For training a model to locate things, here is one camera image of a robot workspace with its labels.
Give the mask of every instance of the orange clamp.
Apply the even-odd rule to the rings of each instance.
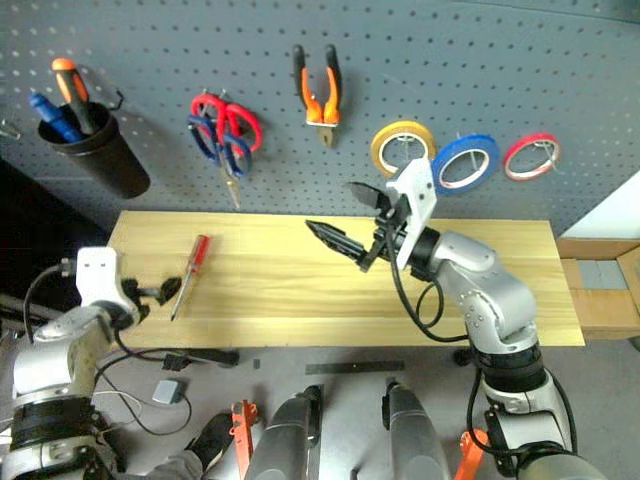
[[[244,476],[249,468],[249,462],[253,455],[253,439],[251,438],[251,425],[258,420],[258,407],[255,403],[249,403],[246,400],[236,402],[231,405],[231,421],[232,427],[229,432],[234,439],[236,447],[236,461],[238,463],[238,474],[240,480],[244,480]]]
[[[486,445],[488,441],[487,434],[478,428],[474,428],[473,431],[478,440]],[[458,465],[454,480],[473,480],[476,477],[478,468],[482,465],[484,452],[474,443],[469,432],[464,432],[460,437],[460,450],[462,451],[462,460]]]

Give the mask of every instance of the yellow tape roll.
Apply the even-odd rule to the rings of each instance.
[[[385,176],[390,177],[398,170],[397,166],[391,165],[384,159],[385,147],[392,140],[407,136],[414,137],[422,144],[427,160],[433,160],[436,156],[436,142],[428,128],[410,120],[394,122],[382,128],[371,140],[371,160]]]

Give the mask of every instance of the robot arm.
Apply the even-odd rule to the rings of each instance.
[[[37,330],[34,343],[16,358],[3,480],[106,479],[116,470],[116,454],[99,433],[106,425],[91,405],[95,368],[114,331],[139,324],[149,307],[140,304],[145,291],[135,280],[120,280],[111,248],[78,252],[76,285],[82,305]],[[165,282],[158,301],[179,286],[179,279]]]
[[[437,282],[455,301],[479,369],[468,423],[472,401],[482,387],[491,405],[485,413],[491,447],[482,447],[495,456],[500,473],[527,479],[560,480],[577,478],[576,474],[604,479],[575,455],[568,401],[542,364],[531,291],[502,267],[487,245],[427,227],[436,203],[429,163],[413,160],[387,182],[388,195],[361,183],[350,187],[361,202],[380,210],[369,252],[331,225],[311,221],[307,225],[329,248],[355,260],[362,271],[382,257],[395,262],[398,270],[409,266],[414,277]],[[407,309],[417,318],[410,306]]]

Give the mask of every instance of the blue tape roll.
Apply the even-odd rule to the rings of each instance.
[[[441,179],[442,172],[457,157],[469,152],[479,151],[483,154],[480,168],[469,177],[457,181],[446,182]],[[462,137],[444,147],[431,161],[433,181],[438,195],[455,195],[477,187],[494,173],[500,165],[500,148],[489,135],[469,135]]]

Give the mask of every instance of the black cup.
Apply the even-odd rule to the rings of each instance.
[[[89,105],[90,113],[100,126],[100,130],[80,142],[66,143],[51,125],[43,121],[38,125],[38,135],[85,171],[102,186],[121,198],[134,198],[149,188],[151,180],[135,157],[127,142],[120,135],[118,122],[111,112],[99,103]],[[69,105],[60,107],[65,118],[75,116]]]

